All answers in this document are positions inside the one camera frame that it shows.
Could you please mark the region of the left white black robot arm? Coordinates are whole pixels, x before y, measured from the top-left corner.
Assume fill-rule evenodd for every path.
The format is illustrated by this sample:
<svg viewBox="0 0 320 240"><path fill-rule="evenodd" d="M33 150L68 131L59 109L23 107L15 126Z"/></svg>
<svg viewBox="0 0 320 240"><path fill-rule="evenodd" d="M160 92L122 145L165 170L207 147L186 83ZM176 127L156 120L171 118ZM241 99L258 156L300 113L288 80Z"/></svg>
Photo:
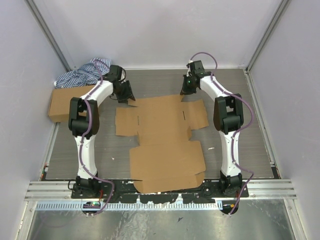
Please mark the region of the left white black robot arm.
<svg viewBox="0 0 320 240"><path fill-rule="evenodd" d="M95 138L100 128L99 106L115 95L119 103L135 100L128 80L100 80L81 97L70 100L68 128L77 147L78 171L72 192L83 197L96 198L101 192L95 162Z"/></svg>

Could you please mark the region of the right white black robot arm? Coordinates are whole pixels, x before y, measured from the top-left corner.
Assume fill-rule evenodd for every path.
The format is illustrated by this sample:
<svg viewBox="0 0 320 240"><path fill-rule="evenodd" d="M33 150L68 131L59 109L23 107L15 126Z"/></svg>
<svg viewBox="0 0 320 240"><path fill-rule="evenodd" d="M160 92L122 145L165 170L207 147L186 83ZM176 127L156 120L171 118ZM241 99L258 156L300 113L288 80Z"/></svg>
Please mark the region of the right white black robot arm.
<svg viewBox="0 0 320 240"><path fill-rule="evenodd" d="M214 101L213 124L218 131L222 147L222 166L219 190L225 197L232 197L242 187L239 164L239 129L244 124L243 103L239 94L228 92L214 76L183 76L180 94L191 95L197 88L206 92Z"/></svg>

